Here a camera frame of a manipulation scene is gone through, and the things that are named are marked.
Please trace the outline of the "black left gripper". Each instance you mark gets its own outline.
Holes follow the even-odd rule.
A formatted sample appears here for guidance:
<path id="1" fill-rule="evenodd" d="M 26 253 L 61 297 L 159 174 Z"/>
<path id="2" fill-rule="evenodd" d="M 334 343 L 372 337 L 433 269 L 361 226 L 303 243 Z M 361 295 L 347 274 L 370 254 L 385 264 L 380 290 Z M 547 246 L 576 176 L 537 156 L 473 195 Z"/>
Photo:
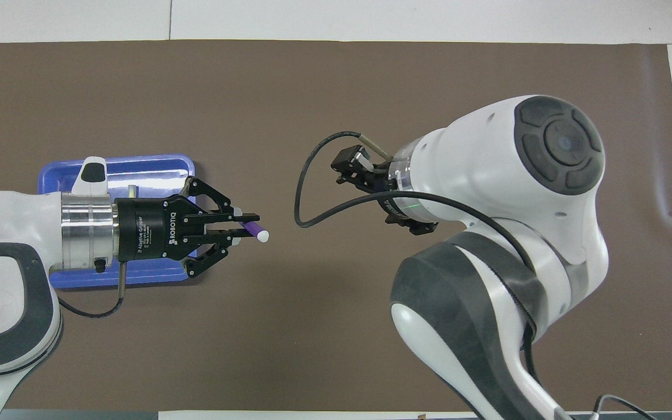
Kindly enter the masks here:
<path id="1" fill-rule="evenodd" d="M 229 197 L 198 177 L 187 177 L 183 194 L 187 197 L 206 196 L 212 199 L 217 209 L 198 210 L 195 203 L 181 195 L 115 200 L 119 223 L 118 261 L 154 260 L 163 257 L 183 260 L 185 273 L 189 278 L 195 278 L 226 258 L 234 239 L 241 237 L 241 229 L 212 230 L 197 236 L 197 225 L 260 220 L 257 213 L 236 213 Z M 189 256 L 205 245 L 210 246 L 205 252 L 198 256 Z"/>

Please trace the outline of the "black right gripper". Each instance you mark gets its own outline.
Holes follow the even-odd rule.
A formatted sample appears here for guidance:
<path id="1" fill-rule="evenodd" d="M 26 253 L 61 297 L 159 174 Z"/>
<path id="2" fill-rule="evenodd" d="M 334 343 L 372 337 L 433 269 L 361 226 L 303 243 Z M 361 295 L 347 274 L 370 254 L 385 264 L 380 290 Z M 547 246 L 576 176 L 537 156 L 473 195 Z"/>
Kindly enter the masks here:
<path id="1" fill-rule="evenodd" d="M 372 172 L 370 155 L 365 146 L 350 146 L 336 154 L 331 162 L 331 168 L 341 175 L 336 179 L 338 184 L 353 184 L 355 188 L 365 193 L 381 193 L 397 191 L 397 179 L 392 178 L 389 164 L 377 164 Z M 422 236 L 435 231 L 436 222 L 421 220 L 421 215 L 415 209 L 421 204 L 417 198 L 393 197 L 381 198 L 377 201 L 386 212 L 385 223 L 395 224 L 408 228 L 414 236 Z"/>

